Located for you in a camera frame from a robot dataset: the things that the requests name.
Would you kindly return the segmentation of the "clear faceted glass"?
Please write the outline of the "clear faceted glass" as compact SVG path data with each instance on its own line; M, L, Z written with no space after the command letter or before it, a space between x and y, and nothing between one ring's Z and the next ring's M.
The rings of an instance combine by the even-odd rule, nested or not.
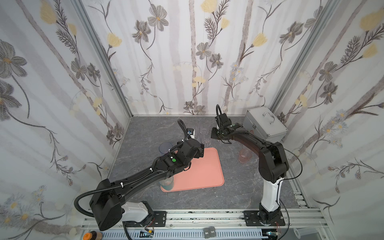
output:
M211 141L210 141L209 135L207 133L202 133L201 137L202 137L202 143L205 145L205 147L206 148L210 147Z

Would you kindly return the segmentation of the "blue translucent cup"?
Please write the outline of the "blue translucent cup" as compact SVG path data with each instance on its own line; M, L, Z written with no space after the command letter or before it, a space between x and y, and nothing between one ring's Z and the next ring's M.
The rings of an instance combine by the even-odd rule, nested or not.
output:
M161 143L159 146L159 152L164 155L169 152L169 150L173 147L173 144L170 142Z

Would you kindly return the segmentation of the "pink rectangular tray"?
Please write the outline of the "pink rectangular tray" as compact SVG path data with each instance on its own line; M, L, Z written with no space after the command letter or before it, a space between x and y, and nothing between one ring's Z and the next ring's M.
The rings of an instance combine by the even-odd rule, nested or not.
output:
M165 193L220 187L225 183L218 150L206 148L202 158L193 159L191 168L174 175L172 189Z

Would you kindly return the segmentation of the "teal textured cup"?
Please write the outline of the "teal textured cup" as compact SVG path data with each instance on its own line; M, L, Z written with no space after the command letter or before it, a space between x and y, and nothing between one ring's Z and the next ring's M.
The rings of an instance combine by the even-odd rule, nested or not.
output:
M174 188L174 177L159 181L161 188L165 191L171 191Z

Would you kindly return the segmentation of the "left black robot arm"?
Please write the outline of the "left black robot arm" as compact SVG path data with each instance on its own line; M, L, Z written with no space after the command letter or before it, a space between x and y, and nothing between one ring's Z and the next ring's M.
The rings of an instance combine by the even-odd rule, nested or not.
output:
M193 139L185 123L178 119L184 138L164 155L155 158L152 165L125 179L110 182L101 181L95 190L80 194L74 200L75 209L94 218L100 231L106 231L118 222L124 221L129 210L124 205L137 192L154 182L168 179L187 171L193 159L204 156L204 145Z

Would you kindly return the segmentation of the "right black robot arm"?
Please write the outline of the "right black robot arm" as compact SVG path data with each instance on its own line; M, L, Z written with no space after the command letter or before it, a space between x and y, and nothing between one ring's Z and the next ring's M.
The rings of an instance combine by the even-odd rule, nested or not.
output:
M274 223L284 226L280 204L280 185L289 170L284 147L280 143L273 144L259 139L240 124L232 123L226 114L218 113L215 120L217 127L212 129L211 137L213 139L239 142L259 157L258 170L264 183L258 220L265 226Z

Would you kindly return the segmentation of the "pink translucent cup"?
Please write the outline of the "pink translucent cup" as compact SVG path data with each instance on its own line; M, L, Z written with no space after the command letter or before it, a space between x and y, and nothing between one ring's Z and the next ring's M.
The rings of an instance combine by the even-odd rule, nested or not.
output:
M239 152L238 161L241 164L245 164L249 162L252 157L252 153L253 152L249 149L246 149L246 148L241 149Z

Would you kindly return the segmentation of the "silver aluminium case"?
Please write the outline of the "silver aluminium case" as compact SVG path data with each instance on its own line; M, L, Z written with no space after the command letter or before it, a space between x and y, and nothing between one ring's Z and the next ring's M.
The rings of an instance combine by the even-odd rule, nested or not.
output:
M267 107L247 110L243 127L248 138L267 144L280 143L288 132L285 125Z

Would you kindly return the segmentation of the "orange capped bottle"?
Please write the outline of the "orange capped bottle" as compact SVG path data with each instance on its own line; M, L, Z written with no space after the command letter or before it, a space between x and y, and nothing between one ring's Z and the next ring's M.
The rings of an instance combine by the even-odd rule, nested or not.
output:
M83 235L82 240L102 240L103 234L97 231L87 232Z

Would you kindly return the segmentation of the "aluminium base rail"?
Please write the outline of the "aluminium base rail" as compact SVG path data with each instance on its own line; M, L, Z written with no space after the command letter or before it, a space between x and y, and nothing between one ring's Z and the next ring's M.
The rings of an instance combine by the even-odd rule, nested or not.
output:
M317 208L311 209L282 209L280 221L285 224L262 225L255 221L253 226L247 226L248 217L245 217L243 209L225 210L167 210L165 217L154 220L148 229L154 230L178 230L178 229L203 229L215 227L216 229L250 229L272 228L284 231L287 228L329 228L329 225Z

